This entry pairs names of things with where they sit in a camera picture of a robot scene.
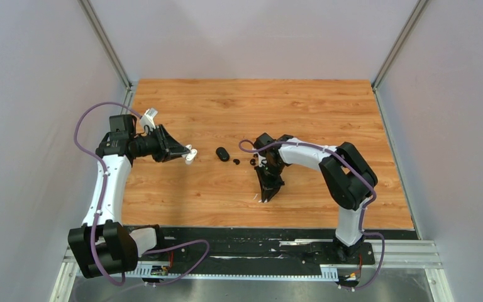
metal floor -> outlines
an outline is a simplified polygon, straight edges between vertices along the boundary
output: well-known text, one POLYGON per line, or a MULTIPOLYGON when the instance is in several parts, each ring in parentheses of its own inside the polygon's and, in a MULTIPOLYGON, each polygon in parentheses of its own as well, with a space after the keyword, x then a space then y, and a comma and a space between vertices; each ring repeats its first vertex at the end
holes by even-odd
MULTIPOLYGON (((373 269, 364 268, 362 279, 371 278, 373 269)), ((232 281, 183 279, 164 288, 151 286, 120 293, 138 283, 128 278, 123 287, 116 287, 103 278, 77 277, 70 302, 105 301, 434 301, 423 269, 383 269, 368 288, 354 293, 338 289, 333 282, 321 281, 232 281)))

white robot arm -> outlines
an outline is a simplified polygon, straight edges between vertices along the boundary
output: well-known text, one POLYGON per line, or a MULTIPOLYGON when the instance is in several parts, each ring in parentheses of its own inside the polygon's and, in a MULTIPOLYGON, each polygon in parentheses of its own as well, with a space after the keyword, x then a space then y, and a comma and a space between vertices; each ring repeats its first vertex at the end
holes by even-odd
POLYGON ((95 153, 102 159, 107 171, 104 172, 101 163, 97 163, 97 182, 88 213, 82 226, 71 229, 68 234, 69 246, 86 278, 101 275, 92 258, 91 232, 95 232, 99 239, 95 249, 109 274, 134 270, 138 257, 157 244, 154 227, 140 228, 129 234, 121 225, 123 193, 134 159, 151 155, 157 162, 184 158, 186 164, 191 164, 197 155, 197 150, 191 145, 179 144, 164 126, 155 125, 153 118, 157 113, 151 108, 141 118, 144 135, 136 134, 137 118, 133 115, 111 116, 110 132, 96 149, 95 153), (105 176, 102 208, 97 210, 105 176), (99 219, 96 229, 92 230, 96 213, 99 213, 99 219))
POLYGON ((362 206, 369 200, 371 192, 351 172, 346 173, 340 161, 323 149, 342 156, 372 187, 378 183, 373 170, 351 143, 317 146, 290 135, 283 135, 276 141, 264 133, 254 143, 256 149, 264 149, 258 153, 258 166, 255 167, 262 190, 262 202, 269 202, 284 185, 280 176, 284 167, 297 164, 320 171, 332 198, 340 206, 335 240, 338 253, 343 257, 354 254, 364 240, 358 226, 362 219, 362 206), (264 148, 276 141, 285 143, 264 148))

wooden floor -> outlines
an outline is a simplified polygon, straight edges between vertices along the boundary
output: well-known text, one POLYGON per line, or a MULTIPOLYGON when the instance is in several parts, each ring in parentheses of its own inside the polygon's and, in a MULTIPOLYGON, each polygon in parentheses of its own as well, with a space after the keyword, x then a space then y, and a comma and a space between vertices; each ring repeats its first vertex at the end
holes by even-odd
POLYGON ((352 142, 379 178, 365 227, 413 227, 369 81, 144 80, 133 107, 156 108, 155 122, 199 153, 192 165, 137 159, 125 189, 126 224, 336 227, 338 207, 318 171, 286 167, 286 185, 271 202, 258 202, 252 155, 238 142, 267 132, 320 145, 352 142), (218 147, 229 162, 217 158, 218 147))

gray wall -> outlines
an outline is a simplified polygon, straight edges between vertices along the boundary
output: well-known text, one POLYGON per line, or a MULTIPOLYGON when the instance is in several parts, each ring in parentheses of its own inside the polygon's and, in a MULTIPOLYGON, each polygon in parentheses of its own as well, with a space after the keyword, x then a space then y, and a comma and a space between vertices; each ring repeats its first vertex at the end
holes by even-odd
MULTIPOLYGON (((80 114, 123 86, 77 1, 0 3, 0 301, 46 301, 91 199, 95 162, 74 146, 80 114)), ((114 108, 85 122, 94 148, 114 108)))
POLYGON ((483 1, 431 1, 380 96, 417 227, 483 301, 483 1))
POLYGON ((374 79, 416 0, 92 0, 132 80, 374 79))

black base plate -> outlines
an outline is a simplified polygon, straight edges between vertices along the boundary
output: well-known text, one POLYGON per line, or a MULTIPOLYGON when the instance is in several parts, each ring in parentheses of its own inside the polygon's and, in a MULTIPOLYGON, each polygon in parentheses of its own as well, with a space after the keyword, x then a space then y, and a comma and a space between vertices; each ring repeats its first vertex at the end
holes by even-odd
POLYGON ((341 261, 336 252, 336 248, 332 242, 312 242, 312 250, 319 251, 314 253, 314 263, 317 264, 359 264, 360 256, 362 255, 363 265, 375 264, 375 255, 373 254, 373 247, 371 243, 364 242, 357 250, 357 252, 341 261))

